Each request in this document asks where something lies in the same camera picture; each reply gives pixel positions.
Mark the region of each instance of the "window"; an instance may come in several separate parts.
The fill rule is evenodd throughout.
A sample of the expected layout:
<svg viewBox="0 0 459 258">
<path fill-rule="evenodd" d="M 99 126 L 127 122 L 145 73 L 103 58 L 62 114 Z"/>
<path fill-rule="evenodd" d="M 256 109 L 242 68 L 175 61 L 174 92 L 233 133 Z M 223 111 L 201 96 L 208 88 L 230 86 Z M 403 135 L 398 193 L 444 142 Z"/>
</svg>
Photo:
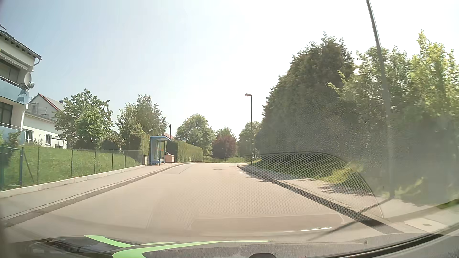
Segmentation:
<svg viewBox="0 0 459 258">
<path fill-rule="evenodd" d="M 0 125 L 10 127 L 13 106 L 0 102 Z"/>
<path fill-rule="evenodd" d="M 17 83 L 17 76 L 19 75 L 19 69 L 12 66 L 4 60 L 0 59 L 0 76 L 7 78 L 8 80 Z"/>
<path fill-rule="evenodd" d="M 33 143 L 34 142 L 34 132 L 26 130 L 26 142 Z"/>
<path fill-rule="evenodd" d="M 46 145 L 51 145 L 51 135 L 46 135 Z"/>
</svg>

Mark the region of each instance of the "chain-link fence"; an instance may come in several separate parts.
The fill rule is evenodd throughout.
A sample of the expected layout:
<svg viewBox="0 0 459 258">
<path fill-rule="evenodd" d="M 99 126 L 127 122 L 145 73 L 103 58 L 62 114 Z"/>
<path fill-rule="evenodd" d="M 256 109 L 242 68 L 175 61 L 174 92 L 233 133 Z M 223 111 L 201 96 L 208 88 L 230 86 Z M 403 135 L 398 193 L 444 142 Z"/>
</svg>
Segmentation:
<svg viewBox="0 0 459 258">
<path fill-rule="evenodd" d="M 0 186 L 5 190 L 144 165 L 145 155 L 141 151 L 26 145 L 2 151 L 0 161 L 3 170 Z"/>
</svg>

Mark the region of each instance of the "red-leaved tree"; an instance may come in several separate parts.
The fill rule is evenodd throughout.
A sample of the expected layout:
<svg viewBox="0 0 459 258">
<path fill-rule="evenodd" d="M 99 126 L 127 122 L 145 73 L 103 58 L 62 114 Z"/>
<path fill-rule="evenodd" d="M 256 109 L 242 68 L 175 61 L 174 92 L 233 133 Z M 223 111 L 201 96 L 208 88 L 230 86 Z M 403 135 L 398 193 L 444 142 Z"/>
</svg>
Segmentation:
<svg viewBox="0 0 459 258">
<path fill-rule="evenodd" d="M 236 155 L 236 138 L 231 135 L 219 135 L 212 143 L 212 156 L 229 158 Z"/>
</svg>

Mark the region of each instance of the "lamp post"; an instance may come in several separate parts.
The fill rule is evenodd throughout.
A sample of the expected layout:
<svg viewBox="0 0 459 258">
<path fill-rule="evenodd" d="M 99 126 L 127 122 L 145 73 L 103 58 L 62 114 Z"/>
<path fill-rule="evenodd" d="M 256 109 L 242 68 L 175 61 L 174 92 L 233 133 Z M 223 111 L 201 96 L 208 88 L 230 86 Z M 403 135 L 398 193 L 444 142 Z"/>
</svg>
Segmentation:
<svg viewBox="0 0 459 258">
<path fill-rule="evenodd" d="M 378 29 L 376 28 L 375 16 L 371 8 L 370 0 L 367 1 L 368 13 L 370 14 L 371 26 L 373 27 L 373 34 L 375 35 L 376 50 L 378 52 L 379 67 L 381 70 L 382 82 L 382 98 L 384 99 L 384 108 L 386 111 L 386 143 L 387 143 L 387 170 L 389 176 L 389 198 L 392 199 L 394 194 L 393 186 L 393 146 L 392 146 L 392 128 L 391 128 L 391 93 L 389 92 L 389 85 L 387 84 L 386 71 L 384 70 L 384 59 L 382 58 L 381 43 L 379 40 Z"/>
<path fill-rule="evenodd" d="M 253 165 L 253 121 L 252 121 L 252 94 L 245 94 L 247 97 L 250 97 L 250 164 Z"/>
</svg>

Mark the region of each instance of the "sidewalk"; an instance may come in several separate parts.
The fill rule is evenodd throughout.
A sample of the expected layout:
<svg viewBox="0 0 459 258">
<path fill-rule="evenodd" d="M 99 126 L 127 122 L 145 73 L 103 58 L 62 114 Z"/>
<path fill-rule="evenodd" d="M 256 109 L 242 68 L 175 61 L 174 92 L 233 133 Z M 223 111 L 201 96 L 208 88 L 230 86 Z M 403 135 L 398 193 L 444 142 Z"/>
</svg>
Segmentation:
<svg viewBox="0 0 459 258">
<path fill-rule="evenodd" d="M 4 219 L 10 216 L 14 217 L 14 215 L 24 213 L 28 210 L 34 210 L 39 207 L 49 205 L 51 203 L 71 198 L 73 196 L 78 196 L 108 185 L 116 185 L 117 183 L 173 166 L 177 166 L 177 164 L 144 166 L 138 169 L 125 171 L 118 174 L 112 174 L 105 177 L 1 198 L 0 219 Z"/>
<path fill-rule="evenodd" d="M 239 164 L 238 167 L 254 176 L 283 182 L 355 212 L 373 218 L 378 217 L 386 221 L 404 221 L 406 224 L 427 232 L 430 229 L 428 228 L 429 226 L 425 226 L 426 224 L 435 224 L 437 222 L 439 224 L 436 227 L 441 228 L 459 222 L 459 207 L 439 209 L 436 206 L 416 206 L 399 199 L 376 197 L 364 183 L 356 190 L 330 182 L 300 178 L 247 164 Z"/>
</svg>

